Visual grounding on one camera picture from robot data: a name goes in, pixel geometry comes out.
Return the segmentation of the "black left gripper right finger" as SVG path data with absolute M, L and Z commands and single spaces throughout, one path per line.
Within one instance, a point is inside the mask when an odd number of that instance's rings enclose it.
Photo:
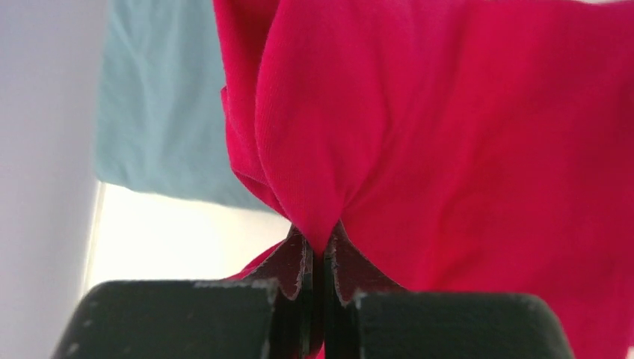
M 573 357 L 538 297 L 408 291 L 361 254 L 341 224 L 324 253 L 324 314 L 327 358 Z

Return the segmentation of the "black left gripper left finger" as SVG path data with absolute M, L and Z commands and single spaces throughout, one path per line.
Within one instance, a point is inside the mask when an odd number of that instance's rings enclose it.
M 313 250 L 291 230 L 242 279 L 113 280 L 77 305 L 54 358 L 305 358 Z

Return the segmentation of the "red t shirt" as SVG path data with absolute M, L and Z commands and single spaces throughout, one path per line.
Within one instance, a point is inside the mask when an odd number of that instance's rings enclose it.
M 231 167 L 317 252 L 633 345 L 633 3 L 215 1 Z

